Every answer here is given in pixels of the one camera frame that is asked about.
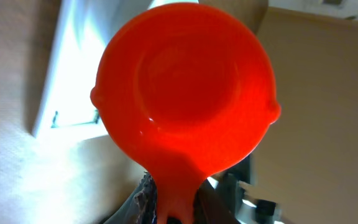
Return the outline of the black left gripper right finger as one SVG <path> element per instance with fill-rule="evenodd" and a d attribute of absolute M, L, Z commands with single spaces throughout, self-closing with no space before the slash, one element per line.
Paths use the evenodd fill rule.
<path fill-rule="evenodd" d="M 195 195 L 194 224 L 239 224 L 208 180 Z"/>

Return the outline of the red plastic measuring scoop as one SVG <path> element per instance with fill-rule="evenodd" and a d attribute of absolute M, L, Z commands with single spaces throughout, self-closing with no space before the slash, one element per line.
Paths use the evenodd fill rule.
<path fill-rule="evenodd" d="M 200 185 L 247 157 L 281 113 L 259 40 L 211 6 L 158 6 L 125 23 L 101 57 L 92 104 L 157 187 L 157 222 L 192 223 Z"/>

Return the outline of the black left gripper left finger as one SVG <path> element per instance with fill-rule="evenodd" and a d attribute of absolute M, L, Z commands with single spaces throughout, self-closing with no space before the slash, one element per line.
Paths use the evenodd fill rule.
<path fill-rule="evenodd" d="M 104 224 L 156 224 L 157 188 L 146 172 L 138 187 Z"/>

